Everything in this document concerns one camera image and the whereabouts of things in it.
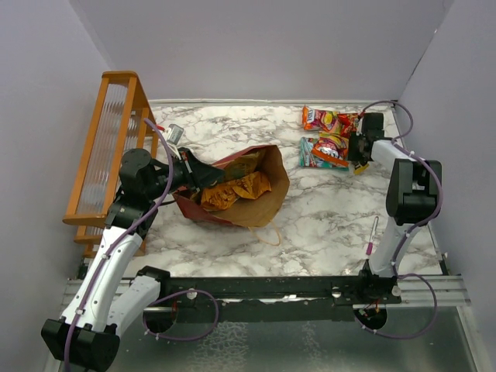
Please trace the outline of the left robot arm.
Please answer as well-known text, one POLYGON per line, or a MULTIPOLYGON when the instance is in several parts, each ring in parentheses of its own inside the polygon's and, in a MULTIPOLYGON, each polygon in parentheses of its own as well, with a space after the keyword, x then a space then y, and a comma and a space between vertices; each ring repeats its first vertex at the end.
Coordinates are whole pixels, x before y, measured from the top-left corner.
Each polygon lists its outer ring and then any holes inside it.
POLYGON ((158 274, 141 274, 117 296, 130 260, 141 247, 165 197, 178 188, 193 191, 213 185, 224 171, 198 160, 182 147, 167 164, 145 149, 127 151, 121 161, 121 185, 105 220, 100 247, 71 303, 58 319, 48 319, 41 336, 65 370, 77 365, 106 371, 120 340, 146 306, 166 304, 171 286, 158 274))

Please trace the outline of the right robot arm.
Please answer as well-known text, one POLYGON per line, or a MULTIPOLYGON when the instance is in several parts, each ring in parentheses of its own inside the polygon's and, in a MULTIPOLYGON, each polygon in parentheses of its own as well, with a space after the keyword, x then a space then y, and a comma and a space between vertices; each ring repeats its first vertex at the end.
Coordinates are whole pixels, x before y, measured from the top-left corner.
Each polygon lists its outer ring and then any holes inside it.
POLYGON ((417 229, 437 217, 443 203, 442 164, 408 152, 384 135, 384 116, 360 113, 359 132, 350 137, 348 160, 357 165, 380 164, 390 172, 385 207, 386 229, 367 259, 356 283, 366 303, 388 296, 397 284, 398 268, 417 229))

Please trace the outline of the orange white snack packet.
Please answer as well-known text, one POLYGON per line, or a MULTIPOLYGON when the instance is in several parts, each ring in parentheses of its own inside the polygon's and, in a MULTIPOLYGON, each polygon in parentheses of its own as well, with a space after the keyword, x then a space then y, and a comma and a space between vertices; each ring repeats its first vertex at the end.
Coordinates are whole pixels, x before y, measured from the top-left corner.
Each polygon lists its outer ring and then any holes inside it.
POLYGON ((348 168, 349 140, 341 135, 320 132, 312 154, 336 167, 348 168))

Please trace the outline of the green Fox's candy bag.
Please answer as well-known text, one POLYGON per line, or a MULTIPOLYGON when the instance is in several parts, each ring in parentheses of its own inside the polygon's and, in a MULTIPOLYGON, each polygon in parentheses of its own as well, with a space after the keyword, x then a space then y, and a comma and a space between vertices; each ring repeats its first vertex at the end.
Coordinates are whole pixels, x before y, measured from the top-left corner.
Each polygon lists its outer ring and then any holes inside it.
POLYGON ((324 161, 323 159, 317 157, 312 153, 315 144, 318 142, 315 138, 302 137, 300 139, 300 154, 299 154, 299 165, 304 168, 318 168, 318 169, 328 169, 337 171, 348 171, 348 167, 342 167, 339 165, 331 164, 330 162, 324 161))

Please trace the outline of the yellow M&M's bag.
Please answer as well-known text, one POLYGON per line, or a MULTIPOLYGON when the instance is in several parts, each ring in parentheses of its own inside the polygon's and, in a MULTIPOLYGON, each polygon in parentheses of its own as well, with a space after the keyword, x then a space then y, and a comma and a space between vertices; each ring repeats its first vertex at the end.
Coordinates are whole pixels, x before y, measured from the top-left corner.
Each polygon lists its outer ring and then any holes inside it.
POLYGON ((354 161, 354 162, 352 162, 352 165, 353 165, 353 174, 354 175, 362 174, 369 167, 368 162, 354 161))

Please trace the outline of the red brown paper bag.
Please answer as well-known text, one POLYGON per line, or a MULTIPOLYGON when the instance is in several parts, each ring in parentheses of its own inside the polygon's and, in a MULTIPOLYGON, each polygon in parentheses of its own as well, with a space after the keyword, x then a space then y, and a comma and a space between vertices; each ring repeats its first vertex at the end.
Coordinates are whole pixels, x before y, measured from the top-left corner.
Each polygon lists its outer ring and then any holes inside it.
POLYGON ((205 189, 193 192, 186 188, 179 188, 173 196, 183 216, 196 222, 241 226, 249 230, 271 224, 283 205, 290 184, 281 152, 277 146, 251 146, 216 161, 212 166, 224 170, 228 162, 243 154, 261 149, 266 150, 265 156, 254 172, 259 171, 267 175, 271 191, 264 193, 256 200, 240 198, 231 208, 224 211, 208 211, 200 206, 202 192, 205 189))

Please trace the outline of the red snack packet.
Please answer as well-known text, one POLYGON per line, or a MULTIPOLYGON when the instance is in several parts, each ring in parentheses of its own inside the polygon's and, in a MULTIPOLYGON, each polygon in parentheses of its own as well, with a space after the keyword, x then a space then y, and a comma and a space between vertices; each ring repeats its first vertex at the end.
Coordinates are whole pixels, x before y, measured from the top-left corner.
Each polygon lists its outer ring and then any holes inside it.
POLYGON ((341 125, 340 135, 345 138, 350 138, 351 133, 357 131, 360 121, 359 113, 338 113, 337 119, 341 125))

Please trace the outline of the colourful Fox's fruits bag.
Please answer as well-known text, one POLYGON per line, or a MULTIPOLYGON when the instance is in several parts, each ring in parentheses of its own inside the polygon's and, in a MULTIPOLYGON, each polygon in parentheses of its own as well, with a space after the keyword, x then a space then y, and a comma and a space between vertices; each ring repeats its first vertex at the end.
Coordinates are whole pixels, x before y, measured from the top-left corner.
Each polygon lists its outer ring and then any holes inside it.
POLYGON ((309 108, 308 106, 304 106, 302 109, 302 125, 303 130, 306 131, 322 130, 328 133, 339 133, 342 129, 338 112, 309 108))

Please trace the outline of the gold crispy snack bag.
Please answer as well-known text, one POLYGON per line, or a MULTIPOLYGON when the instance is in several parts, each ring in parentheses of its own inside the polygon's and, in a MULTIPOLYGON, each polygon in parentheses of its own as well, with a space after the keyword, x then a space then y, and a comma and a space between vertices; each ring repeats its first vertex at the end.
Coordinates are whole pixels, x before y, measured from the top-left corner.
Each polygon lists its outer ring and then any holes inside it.
POLYGON ((252 174, 264 158, 265 152, 265 149, 255 150, 228 162, 224 167, 224 182, 238 180, 252 174))

